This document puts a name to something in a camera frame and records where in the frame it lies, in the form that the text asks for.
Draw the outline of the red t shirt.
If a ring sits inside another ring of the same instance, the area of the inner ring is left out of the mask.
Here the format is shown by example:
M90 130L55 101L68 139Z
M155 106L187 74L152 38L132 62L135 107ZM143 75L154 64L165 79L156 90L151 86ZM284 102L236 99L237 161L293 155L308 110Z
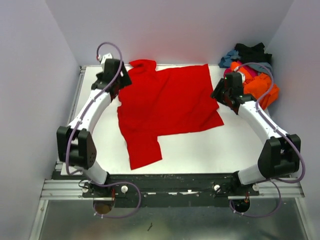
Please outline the red t shirt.
M224 125L208 64L157 70L154 60L129 62L131 84L119 91L118 125L132 170L162 160L159 136Z

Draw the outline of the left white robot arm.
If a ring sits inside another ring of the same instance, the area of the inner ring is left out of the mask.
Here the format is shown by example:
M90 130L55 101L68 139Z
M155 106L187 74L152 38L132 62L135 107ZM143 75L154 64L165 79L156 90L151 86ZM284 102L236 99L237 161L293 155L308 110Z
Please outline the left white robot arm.
M97 162L97 149L93 132L102 113L118 96L120 90L132 84L123 61L110 53L98 56L102 71L96 74L87 101L78 115L56 131L58 159L65 163L68 175L83 173L94 182L93 191L101 198L107 197L111 185L109 173Z

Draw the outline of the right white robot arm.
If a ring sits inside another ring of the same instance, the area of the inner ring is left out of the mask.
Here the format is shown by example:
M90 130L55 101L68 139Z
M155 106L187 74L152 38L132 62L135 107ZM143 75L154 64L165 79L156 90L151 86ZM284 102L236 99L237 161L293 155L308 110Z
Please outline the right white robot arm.
M230 183L230 191L236 196L247 192L248 185L296 173L302 166L299 136L288 134L272 121L258 101L244 93L242 80L238 72L227 73L211 94L213 99L244 119L263 143L257 163L237 171L237 179Z

